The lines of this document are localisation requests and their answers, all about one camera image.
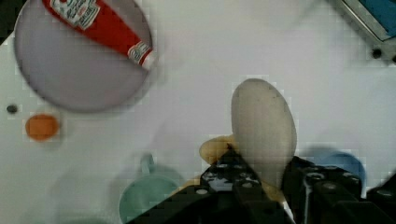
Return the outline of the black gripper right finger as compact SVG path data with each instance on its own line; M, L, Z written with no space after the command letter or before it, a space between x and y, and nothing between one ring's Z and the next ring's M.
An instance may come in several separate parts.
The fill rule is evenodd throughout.
M394 177L362 197L356 175L295 157L281 189L295 224L395 224Z

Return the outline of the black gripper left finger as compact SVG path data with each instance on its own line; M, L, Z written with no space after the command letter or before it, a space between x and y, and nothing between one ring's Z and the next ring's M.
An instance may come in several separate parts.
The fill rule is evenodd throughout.
M200 176L126 224L294 224L262 189L256 173L229 149Z

